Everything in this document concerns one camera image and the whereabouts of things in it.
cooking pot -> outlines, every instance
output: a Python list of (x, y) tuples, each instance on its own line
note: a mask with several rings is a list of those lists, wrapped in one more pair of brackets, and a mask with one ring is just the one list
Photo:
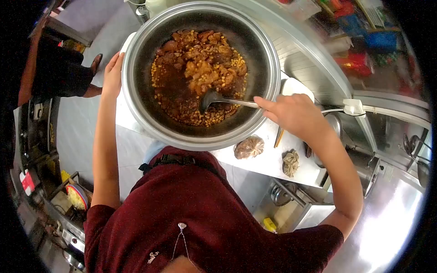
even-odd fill
[(222, 32), (244, 57), (247, 68), (245, 100), (273, 100), (280, 89), (280, 65), (273, 43), (247, 15), (222, 3), (189, 2), (174, 6), (146, 22), (130, 41), (122, 68), (122, 88), (132, 115), (154, 138), (192, 151), (231, 146), (253, 134), (266, 120), (261, 109), (239, 107), (221, 123), (189, 126), (170, 118), (154, 99), (150, 69), (156, 50), (178, 30)]

person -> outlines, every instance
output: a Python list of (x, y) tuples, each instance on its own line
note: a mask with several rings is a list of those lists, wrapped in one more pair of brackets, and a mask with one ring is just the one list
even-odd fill
[(123, 57), (117, 53), (104, 72), (94, 194), (84, 224), (88, 272), (321, 272), (357, 222), (363, 195), (341, 141), (310, 98), (254, 99), (264, 116), (305, 141), (326, 166), (335, 209), (318, 226), (264, 230), (211, 153), (170, 146), (150, 160), (121, 204), (115, 110)]
[(62, 48), (42, 36), (47, 19), (41, 19), (31, 36), (29, 54), (21, 78), (18, 106), (31, 97), (42, 103), (53, 97), (95, 97), (101, 87), (91, 84), (103, 55), (98, 54), (91, 67), (82, 66), (83, 55), (69, 48)]

necklace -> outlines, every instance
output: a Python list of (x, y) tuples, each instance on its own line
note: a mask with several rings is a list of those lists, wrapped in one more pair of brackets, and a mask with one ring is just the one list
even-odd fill
[(174, 259), (174, 253), (176, 251), (177, 241), (179, 240), (180, 235), (182, 235), (182, 237), (184, 238), (185, 251), (187, 251), (187, 258), (191, 262), (191, 264), (197, 268), (197, 266), (191, 261), (190, 255), (188, 254), (187, 242), (185, 241), (185, 235), (183, 233), (183, 229), (186, 228), (187, 225), (185, 223), (179, 223), (179, 224), (177, 224), (177, 226), (180, 228), (180, 233), (177, 236), (176, 244), (174, 245), (174, 249), (173, 249), (173, 256), (171, 257), (170, 261), (173, 261), (173, 259)]

sandal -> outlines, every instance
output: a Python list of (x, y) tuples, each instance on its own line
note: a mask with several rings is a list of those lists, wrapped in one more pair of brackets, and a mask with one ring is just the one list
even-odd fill
[(98, 72), (98, 68), (99, 68), (99, 65), (100, 65), (100, 62), (102, 61), (102, 59), (103, 59), (103, 54), (98, 54), (95, 58), (94, 58), (94, 60), (93, 60), (93, 63), (91, 64), (91, 70), (93, 71), (93, 76), (95, 76), (96, 74), (97, 74), (97, 72)]

dark pants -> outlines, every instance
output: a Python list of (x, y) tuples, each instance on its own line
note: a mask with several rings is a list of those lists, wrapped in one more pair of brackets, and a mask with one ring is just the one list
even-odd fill
[(82, 61), (80, 52), (41, 38), (32, 87), (34, 102), (53, 97), (82, 97), (94, 77), (89, 67), (81, 66)]

